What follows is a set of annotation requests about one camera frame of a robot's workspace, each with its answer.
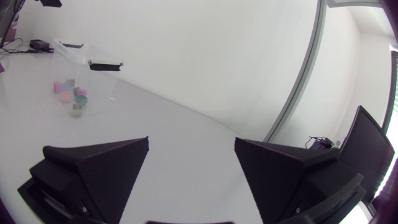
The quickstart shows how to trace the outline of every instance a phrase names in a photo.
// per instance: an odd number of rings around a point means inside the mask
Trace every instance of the black device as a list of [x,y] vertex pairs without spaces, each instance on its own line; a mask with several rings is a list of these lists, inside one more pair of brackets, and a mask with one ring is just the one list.
[[338,149],[236,138],[235,152],[264,223],[303,218],[303,212],[313,223],[338,223],[361,200],[363,177],[338,162]]
[[25,0],[3,0],[0,1],[0,49],[4,45],[4,39],[14,21],[14,17],[21,9]]
[[31,40],[29,47],[35,49],[38,52],[46,51],[50,48],[50,44],[43,40]]
[[43,6],[48,6],[48,7],[61,7],[62,3],[60,0],[40,0],[40,2],[43,4]]
[[358,106],[349,133],[341,146],[339,160],[363,175],[361,186],[366,190],[362,201],[368,205],[394,157],[394,148],[378,123]]
[[94,146],[45,146],[18,192],[44,222],[119,223],[149,150],[148,138]]

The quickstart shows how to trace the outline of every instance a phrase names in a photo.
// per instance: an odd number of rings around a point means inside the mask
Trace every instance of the black cable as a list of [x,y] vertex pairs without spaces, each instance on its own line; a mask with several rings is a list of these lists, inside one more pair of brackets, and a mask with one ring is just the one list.
[[307,148],[307,144],[308,144],[312,139],[316,139],[316,140],[322,141],[322,138],[325,138],[325,137],[311,137],[311,136],[309,136],[309,138],[310,138],[310,140],[308,140],[308,141],[305,143],[305,148],[306,148],[306,149],[308,149],[308,148]]
[[15,42],[16,40],[21,40],[22,43],[24,42],[24,40],[22,40],[22,38],[16,38],[16,39],[14,39],[13,41],[8,42],[7,44],[4,44],[3,47],[5,47],[5,46],[7,46],[7,45],[9,45],[9,44],[11,44],[11,43],[13,43],[13,42]]

